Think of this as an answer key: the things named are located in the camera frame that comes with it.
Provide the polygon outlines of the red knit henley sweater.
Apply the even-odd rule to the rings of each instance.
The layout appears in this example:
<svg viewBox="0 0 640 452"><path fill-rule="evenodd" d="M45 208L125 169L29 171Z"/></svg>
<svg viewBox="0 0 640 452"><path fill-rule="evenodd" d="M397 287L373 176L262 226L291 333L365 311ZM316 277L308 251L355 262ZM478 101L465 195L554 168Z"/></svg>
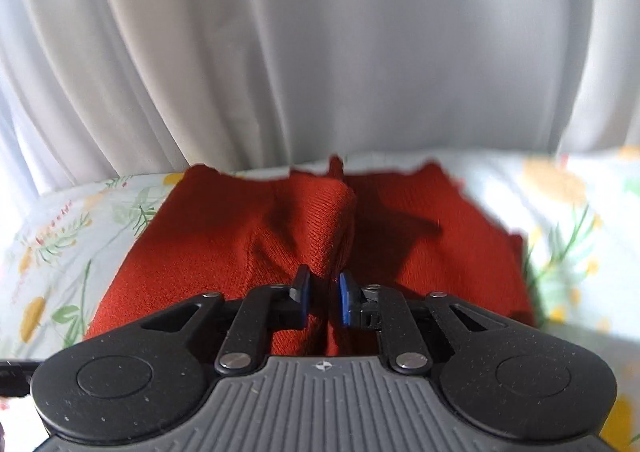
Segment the red knit henley sweater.
<svg viewBox="0 0 640 452"><path fill-rule="evenodd" d="M374 354L375 336L341 321L337 278L395 287L409 298L444 291L533 323L524 249L436 163L410 174L294 171L250 180L196 165L134 243L90 327L98 336L205 292L228 299L311 270L309 322L280 331L273 354Z"/></svg>

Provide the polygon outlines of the white pleated curtain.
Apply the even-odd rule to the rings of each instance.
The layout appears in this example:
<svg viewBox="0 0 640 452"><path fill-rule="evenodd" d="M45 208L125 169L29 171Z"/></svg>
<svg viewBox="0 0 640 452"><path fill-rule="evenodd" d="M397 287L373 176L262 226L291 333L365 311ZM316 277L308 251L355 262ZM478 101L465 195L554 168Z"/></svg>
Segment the white pleated curtain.
<svg viewBox="0 0 640 452"><path fill-rule="evenodd" d="M1 0L26 198L204 163L639 139L639 0Z"/></svg>

